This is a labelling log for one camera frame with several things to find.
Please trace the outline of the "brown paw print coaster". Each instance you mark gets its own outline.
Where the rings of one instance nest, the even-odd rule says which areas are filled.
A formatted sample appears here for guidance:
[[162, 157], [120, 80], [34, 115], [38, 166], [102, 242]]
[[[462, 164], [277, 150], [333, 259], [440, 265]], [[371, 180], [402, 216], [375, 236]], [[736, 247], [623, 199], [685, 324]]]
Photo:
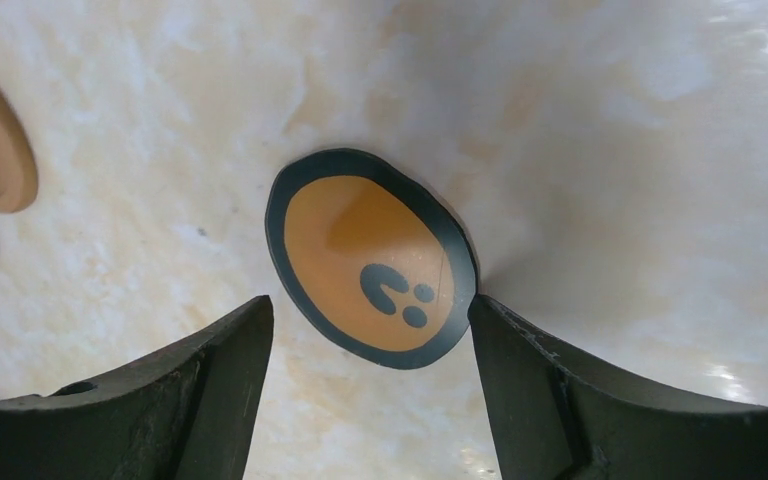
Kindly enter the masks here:
[[285, 166], [265, 233], [299, 311], [354, 355], [418, 369], [468, 328], [478, 268], [464, 229], [424, 186], [371, 153], [327, 149]]

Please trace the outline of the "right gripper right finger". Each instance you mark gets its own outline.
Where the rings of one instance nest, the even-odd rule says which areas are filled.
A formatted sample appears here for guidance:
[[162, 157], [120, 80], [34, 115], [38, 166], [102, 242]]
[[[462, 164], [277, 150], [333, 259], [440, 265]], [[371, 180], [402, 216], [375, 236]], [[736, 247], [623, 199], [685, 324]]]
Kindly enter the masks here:
[[504, 479], [768, 479], [768, 407], [612, 365], [478, 296], [469, 319]]

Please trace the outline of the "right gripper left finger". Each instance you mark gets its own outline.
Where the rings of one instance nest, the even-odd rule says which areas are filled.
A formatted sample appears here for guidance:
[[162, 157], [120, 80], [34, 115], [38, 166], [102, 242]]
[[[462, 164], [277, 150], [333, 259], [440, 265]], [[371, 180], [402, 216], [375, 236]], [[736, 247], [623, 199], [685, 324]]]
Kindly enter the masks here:
[[239, 479], [273, 340], [256, 297], [48, 396], [0, 400], [0, 479]]

